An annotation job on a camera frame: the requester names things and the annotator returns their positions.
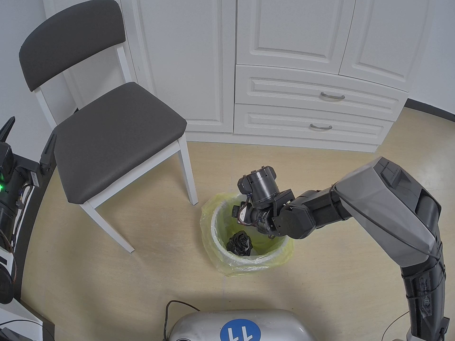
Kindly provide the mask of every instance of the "white wall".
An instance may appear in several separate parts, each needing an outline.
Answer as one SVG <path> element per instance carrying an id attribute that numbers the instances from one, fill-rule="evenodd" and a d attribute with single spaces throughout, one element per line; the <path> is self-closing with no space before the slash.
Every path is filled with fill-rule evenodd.
<path id="1" fill-rule="evenodd" d="M 0 127 L 15 116 L 7 142 L 14 153 L 36 161 L 51 129 L 22 75 L 19 49 L 45 19 L 43 0 L 0 0 Z M 43 93 L 57 123 L 76 109 L 63 75 L 45 83 Z"/>
<path id="2" fill-rule="evenodd" d="M 455 0 L 436 0 L 428 45 L 409 98 L 455 114 Z"/>

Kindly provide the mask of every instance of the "gray chair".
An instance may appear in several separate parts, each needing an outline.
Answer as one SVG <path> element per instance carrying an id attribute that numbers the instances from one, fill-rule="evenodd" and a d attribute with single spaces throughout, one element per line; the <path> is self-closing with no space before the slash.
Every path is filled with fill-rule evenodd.
<path id="1" fill-rule="evenodd" d="M 95 208 L 157 164 L 179 153 L 190 202 L 197 203 L 187 122 L 132 82 L 122 12 L 114 0 L 90 0 L 47 19 L 25 40 L 19 60 L 56 134 L 55 161 L 69 202 L 79 204 L 126 250 L 134 248 Z M 125 84 L 80 107 L 57 125 L 40 86 L 78 62 L 116 46 Z"/>

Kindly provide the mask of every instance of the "cabinet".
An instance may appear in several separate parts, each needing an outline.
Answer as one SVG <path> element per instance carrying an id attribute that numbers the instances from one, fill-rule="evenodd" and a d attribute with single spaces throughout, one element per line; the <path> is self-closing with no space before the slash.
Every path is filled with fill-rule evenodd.
<path id="1" fill-rule="evenodd" d="M 46 14 L 80 1 L 44 0 Z M 117 1 L 134 79 L 188 121 L 189 140 L 359 151 L 398 118 L 434 4 Z M 107 50 L 67 73 L 73 95 L 121 84 L 115 59 Z"/>

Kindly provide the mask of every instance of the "drawer handle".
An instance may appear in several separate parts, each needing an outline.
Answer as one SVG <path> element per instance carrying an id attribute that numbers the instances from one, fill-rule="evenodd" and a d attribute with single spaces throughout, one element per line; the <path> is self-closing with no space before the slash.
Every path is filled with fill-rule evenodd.
<path id="1" fill-rule="evenodd" d="M 324 94 L 321 92 L 322 97 L 327 97 L 327 99 L 344 99 L 344 95 L 342 96 L 332 96 L 331 94 Z"/>
<path id="2" fill-rule="evenodd" d="M 330 129 L 333 129 L 333 126 L 332 125 L 329 125 L 329 126 L 316 126 L 314 124 L 310 124 L 310 127 L 312 127 L 313 129 L 321 129 L 321 130 L 330 130 Z"/>

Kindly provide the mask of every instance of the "blue circular logo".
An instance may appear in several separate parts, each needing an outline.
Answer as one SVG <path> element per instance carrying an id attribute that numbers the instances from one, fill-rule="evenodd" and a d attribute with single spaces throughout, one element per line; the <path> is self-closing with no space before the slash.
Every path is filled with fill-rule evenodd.
<path id="1" fill-rule="evenodd" d="M 220 332 L 221 341 L 259 341 L 261 330 L 253 321 L 239 318 L 226 323 Z"/>

